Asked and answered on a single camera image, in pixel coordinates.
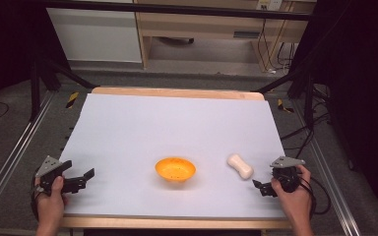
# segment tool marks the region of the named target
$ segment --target wooden table edge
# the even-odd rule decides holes
[[[65,216],[66,228],[152,228],[152,229],[290,229],[285,218],[263,219],[176,219],[102,216]]]
[[[264,100],[259,92],[239,90],[207,90],[207,89],[182,89],[182,88],[122,88],[122,87],[97,87],[92,90],[95,94],[141,95],[141,96],[168,96],[191,98],[220,98],[220,99],[245,99]]]

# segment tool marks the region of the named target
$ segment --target white board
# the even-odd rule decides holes
[[[66,178],[94,168],[65,212],[133,217],[281,218],[279,200],[262,197],[226,160],[238,153],[270,182],[284,150],[269,103],[257,100],[88,94],[61,161]],[[196,166],[184,183],[158,176],[156,163],[181,156]]]

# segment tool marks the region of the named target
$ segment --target bowl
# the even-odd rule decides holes
[[[189,160],[173,156],[160,160],[156,172],[167,181],[184,182],[195,174],[196,168]]]

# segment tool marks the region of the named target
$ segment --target white cabinet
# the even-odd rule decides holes
[[[69,61],[142,63],[134,13],[50,8],[47,12]]]

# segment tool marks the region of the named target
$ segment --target hand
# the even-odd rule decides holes
[[[36,197],[39,220],[36,230],[37,236],[54,236],[57,234],[60,221],[63,218],[64,206],[67,204],[67,199],[61,194],[63,182],[63,177],[58,176],[51,186],[51,196],[39,194]],[[35,184],[39,184],[39,178],[35,178]]]
[[[298,165],[296,168],[302,172],[301,178],[309,183],[311,172],[303,165]],[[301,183],[307,186],[308,184],[303,180],[301,180]],[[308,191],[299,186],[294,192],[287,193],[282,188],[281,182],[275,178],[272,179],[272,188],[278,194],[282,209],[292,224],[294,234],[301,236],[313,235],[309,217],[312,198]]]

